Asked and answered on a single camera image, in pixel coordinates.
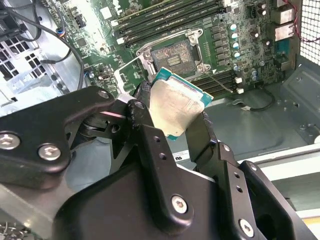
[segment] ventilation grille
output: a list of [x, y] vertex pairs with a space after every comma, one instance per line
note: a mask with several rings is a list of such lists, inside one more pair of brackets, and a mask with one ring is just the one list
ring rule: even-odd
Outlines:
[[[307, 40], [314, 40], [320, 37], [319, 0], [303, 0], [302, 2], [301, 37]], [[320, 41], [302, 41], [300, 55], [320, 65]]]
[[25, 60], [28, 61], [30, 67], [33, 69], [31, 74], [35, 79], [40, 78], [44, 74], [46, 74], [45, 68], [41, 65], [40, 61], [33, 53], [31, 53], [29, 56], [26, 56]]

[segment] motherboard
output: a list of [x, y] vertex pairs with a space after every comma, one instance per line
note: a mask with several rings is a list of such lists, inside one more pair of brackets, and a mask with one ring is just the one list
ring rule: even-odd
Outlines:
[[[52, 2], [42, 1], [59, 25]], [[114, 96], [131, 94], [141, 81], [152, 82], [166, 68], [216, 98], [283, 80], [292, 63], [286, 57], [292, 35], [277, 39], [274, 22], [282, 21], [287, 9], [276, 15], [282, 6], [272, 1], [57, 0], [55, 4], [66, 24], [64, 37], [80, 53], [92, 85]], [[285, 16], [285, 23], [292, 21], [293, 11]]]

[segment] mesh panel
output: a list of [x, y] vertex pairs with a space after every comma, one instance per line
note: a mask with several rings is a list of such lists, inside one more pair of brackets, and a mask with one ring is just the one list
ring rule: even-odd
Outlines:
[[[301, 37], [313, 40], [320, 37], [320, 2], [303, 0], [301, 16]], [[300, 55], [320, 65], [320, 41], [301, 42]]]

